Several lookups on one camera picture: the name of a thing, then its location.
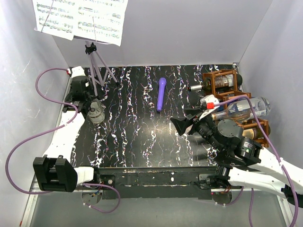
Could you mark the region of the clear glass bottle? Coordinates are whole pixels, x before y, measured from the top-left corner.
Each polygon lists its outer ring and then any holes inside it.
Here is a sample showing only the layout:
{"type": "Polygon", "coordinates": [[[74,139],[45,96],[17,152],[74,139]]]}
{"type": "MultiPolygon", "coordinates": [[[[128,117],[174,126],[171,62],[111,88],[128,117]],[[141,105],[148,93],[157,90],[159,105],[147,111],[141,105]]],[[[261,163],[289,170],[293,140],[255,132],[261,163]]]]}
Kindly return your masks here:
{"type": "Polygon", "coordinates": [[[94,124],[102,123],[105,119],[104,108],[98,99],[93,99],[88,112],[90,121],[94,124]]]}

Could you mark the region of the clear plastic bottle blue label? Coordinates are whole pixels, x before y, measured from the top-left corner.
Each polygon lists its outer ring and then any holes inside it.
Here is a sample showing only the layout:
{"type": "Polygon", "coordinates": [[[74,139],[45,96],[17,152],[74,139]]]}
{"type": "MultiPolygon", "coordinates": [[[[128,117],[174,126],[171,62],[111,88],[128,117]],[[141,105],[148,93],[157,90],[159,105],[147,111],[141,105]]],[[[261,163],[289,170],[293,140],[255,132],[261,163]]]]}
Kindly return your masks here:
{"type": "MultiPolygon", "coordinates": [[[[267,116],[270,113],[270,102],[264,97],[255,97],[250,99],[255,115],[259,118],[267,116]]],[[[217,113],[211,114],[213,120],[229,119],[236,122],[254,119],[254,115],[247,99],[232,102],[228,107],[217,113]]]]}

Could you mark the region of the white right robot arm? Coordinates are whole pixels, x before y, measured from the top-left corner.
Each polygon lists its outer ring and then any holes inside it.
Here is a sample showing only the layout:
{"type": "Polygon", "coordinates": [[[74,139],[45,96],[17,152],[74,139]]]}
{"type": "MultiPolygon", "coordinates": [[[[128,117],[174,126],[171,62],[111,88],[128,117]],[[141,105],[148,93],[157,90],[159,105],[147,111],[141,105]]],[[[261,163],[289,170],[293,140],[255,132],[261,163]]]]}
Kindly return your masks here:
{"type": "Polygon", "coordinates": [[[291,204],[297,199],[298,206],[303,206],[302,169],[277,160],[260,143],[243,136],[243,128],[236,122],[220,120],[215,123],[209,115],[200,119],[202,114],[200,109],[193,109],[185,118],[170,118],[179,135],[190,128],[190,135],[198,133],[216,149],[214,159],[218,168],[215,174],[196,184],[205,188],[250,187],[276,194],[291,204]]]}

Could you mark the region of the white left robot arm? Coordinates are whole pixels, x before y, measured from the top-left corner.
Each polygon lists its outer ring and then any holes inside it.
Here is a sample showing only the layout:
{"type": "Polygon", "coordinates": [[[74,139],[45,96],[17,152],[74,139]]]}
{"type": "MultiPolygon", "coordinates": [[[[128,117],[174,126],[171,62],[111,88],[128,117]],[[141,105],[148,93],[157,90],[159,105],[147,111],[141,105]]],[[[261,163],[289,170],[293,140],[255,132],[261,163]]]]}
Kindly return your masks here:
{"type": "Polygon", "coordinates": [[[71,154],[78,132],[85,122],[91,104],[92,84],[86,76],[71,79],[71,88],[65,102],[77,107],[77,115],[71,123],[57,130],[42,157],[36,157],[33,168],[40,190],[73,192],[85,183],[90,189],[100,186],[101,178],[92,167],[73,167],[71,154]]]}

